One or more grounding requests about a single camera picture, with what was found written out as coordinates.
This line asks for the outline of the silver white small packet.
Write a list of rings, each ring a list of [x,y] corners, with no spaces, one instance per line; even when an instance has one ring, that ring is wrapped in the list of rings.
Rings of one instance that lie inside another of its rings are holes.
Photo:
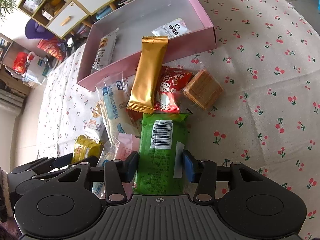
[[[187,28],[184,20],[181,18],[175,19],[152,31],[155,36],[167,36],[168,38],[175,38],[190,32],[191,31]]]

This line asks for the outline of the white shopping bag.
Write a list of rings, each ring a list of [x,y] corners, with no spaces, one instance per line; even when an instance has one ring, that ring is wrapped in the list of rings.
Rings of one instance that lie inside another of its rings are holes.
[[[53,65],[49,62],[48,58],[40,58],[33,51],[28,54],[24,66],[26,71],[22,74],[23,78],[38,85],[43,84],[53,70]]]

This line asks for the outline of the pink cardboard box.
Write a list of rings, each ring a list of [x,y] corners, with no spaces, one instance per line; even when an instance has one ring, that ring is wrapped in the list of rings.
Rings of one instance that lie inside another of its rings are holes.
[[[135,74],[142,37],[152,36],[154,29],[178,18],[190,32],[169,39],[165,63],[217,47],[214,25],[198,0],[135,0],[93,24],[81,58],[78,85],[94,91],[95,85],[111,74]],[[114,30],[118,32],[112,62],[92,73],[101,38]]]

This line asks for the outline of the gold wrapper bar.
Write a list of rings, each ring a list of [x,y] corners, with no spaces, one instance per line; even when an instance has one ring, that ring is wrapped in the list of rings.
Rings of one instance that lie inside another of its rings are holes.
[[[167,46],[166,36],[142,38],[142,51],[127,109],[146,114],[154,112],[155,89]]]

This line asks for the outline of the pink wafer snack pack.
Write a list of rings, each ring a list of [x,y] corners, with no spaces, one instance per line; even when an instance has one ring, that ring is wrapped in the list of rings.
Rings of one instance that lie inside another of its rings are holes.
[[[140,138],[132,134],[119,133],[119,146],[116,151],[115,159],[125,160],[132,151],[139,151]]]

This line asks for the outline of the cherry print tablecloth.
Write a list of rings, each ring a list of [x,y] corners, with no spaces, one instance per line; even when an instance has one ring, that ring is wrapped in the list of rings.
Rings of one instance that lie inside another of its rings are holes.
[[[217,48],[164,65],[223,87],[206,111],[186,103],[187,148],[230,167],[239,161],[299,195],[302,239],[319,238],[319,34],[285,0],[198,0]],[[73,151],[98,98],[77,84],[80,47],[48,77],[38,125],[38,158]]]

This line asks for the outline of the green snack packet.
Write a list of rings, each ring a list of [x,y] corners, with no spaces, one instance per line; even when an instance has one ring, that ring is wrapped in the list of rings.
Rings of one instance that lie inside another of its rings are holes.
[[[143,115],[134,193],[183,193],[181,155],[188,137],[187,117],[184,113]]]

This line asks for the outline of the red snack packet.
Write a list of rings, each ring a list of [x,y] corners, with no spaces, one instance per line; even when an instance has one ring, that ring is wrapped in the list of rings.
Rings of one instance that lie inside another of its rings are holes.
[[[165,113],[178,113],[181,90],[193,76],[188,70],[163,67],[156,87],[154,109]]]

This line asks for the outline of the clear cracker stack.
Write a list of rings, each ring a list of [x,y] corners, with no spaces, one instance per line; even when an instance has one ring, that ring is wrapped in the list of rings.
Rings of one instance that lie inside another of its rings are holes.
[[[206,69],[201,69],[182,89],[193,103],[208,110],[223,92],[223,87]]]

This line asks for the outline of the orange white snack packet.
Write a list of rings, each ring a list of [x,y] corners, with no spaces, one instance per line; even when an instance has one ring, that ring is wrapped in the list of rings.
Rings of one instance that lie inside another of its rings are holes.
[[[100,103],[92,109],[91,114],[86,119],[84,132],[85,135],[95,141],[100,141],[105,130],[103,115],[100,108]]]

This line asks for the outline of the red cylindrical gift can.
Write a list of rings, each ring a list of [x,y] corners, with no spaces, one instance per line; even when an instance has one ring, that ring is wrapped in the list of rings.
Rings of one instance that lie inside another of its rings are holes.
[[[41,39],[37,47],[54,58],[62,61],[65,58],[65,52],[61,49],[60,45],[60,40],[54,36],[49,40]]]

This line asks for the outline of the purple hat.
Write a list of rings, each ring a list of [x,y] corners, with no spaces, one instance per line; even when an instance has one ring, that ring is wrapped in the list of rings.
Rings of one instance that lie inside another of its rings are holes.
[[[54,37],[54,34],[33,19],[30,19],[25,25],[25,36],[29,40],[50,40]]]

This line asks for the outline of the silver cookie snack pack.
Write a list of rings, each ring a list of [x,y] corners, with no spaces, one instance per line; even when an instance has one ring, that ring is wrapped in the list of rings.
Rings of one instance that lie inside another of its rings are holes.
[[[114,47],[116,45],[118,28],[101,38],[91,73],[95,73],[108,66],[112,61]]]

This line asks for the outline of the yellow snack packet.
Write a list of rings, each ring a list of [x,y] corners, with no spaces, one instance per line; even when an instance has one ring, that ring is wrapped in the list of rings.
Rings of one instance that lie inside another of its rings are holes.
[[[97,157],[99,159],[102,150],[102,141],[96,142],[94,139],[91,139],[86,135],[80,135],[75,142],[71,163],[77,163],[91,156]]]

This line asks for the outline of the red gift bag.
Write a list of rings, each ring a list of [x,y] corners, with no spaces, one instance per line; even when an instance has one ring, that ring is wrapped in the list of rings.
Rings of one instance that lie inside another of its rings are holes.
[[[19,52],[16,56],[16,59],[14,61],[14,64],[13,64],[13,70],[17,73],[17,74],[24,74],[27,70],[25,64],[27,62],[27,57],[28,57],[28,54],[25,53],[25,52]]]

